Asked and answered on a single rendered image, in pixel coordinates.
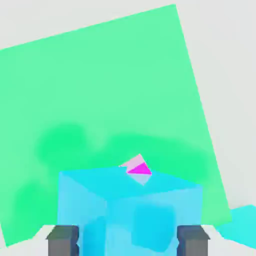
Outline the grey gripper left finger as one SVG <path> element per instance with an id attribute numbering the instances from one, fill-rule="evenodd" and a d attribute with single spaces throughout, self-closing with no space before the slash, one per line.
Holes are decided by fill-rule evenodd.
<path id="1" fill-rule="evenodd" d="M 6 246 L 0 231 L 0 256 L 79 256 L 79 227 L 43 225 L 30 239 Z"/>

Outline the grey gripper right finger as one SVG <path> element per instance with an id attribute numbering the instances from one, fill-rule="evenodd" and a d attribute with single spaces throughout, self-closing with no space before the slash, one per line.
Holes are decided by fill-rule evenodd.
<path id="1" fill-rule="evenodd" d="M 224 238 L 212 225 L 179 225 L 177 256 L 256 256 L 256 249 Z"/>

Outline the small blue cube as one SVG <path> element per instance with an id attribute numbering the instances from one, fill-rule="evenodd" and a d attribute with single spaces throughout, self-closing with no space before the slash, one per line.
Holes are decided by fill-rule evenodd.
<path id="1" fill-rule="evenodd" d="M 61 171 L 57 222 L 79 228 L 79 256 L 176 256 L 177 227 L 198 225 L 200 185 L 153 171 L 145 184 L 123 167 Z"/>

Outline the small magenta cube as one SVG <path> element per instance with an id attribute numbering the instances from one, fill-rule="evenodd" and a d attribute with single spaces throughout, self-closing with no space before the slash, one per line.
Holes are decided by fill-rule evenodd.
<path id="1" fill-rule="evenodd" d="M 141 154 L 136 155 L 118 167 L 125 168 L 126 175 L 141 186 L 144 186 L 152 176 L 152 172 Z"/>

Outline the large cyan box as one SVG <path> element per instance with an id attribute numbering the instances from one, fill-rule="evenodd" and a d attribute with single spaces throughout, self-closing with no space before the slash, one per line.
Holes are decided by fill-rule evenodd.
<path id="1" fill-rule="evenodd" d="M 231 221 L 216 226 L 216 230 L 225 239 L 256 249 L 256 206 L 241 206 L 230 213 Z"/>

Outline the large green box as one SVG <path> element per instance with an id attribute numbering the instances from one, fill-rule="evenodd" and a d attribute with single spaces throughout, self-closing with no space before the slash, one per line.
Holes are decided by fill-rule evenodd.
<path id="1" fill-rule="evenodd" d="M 57 220 L 62 170 L 148 166 L 203 187 L 203 224 L 230 221 L 177 8 L 0 50 L 0 224 L 8 245 Z"/>

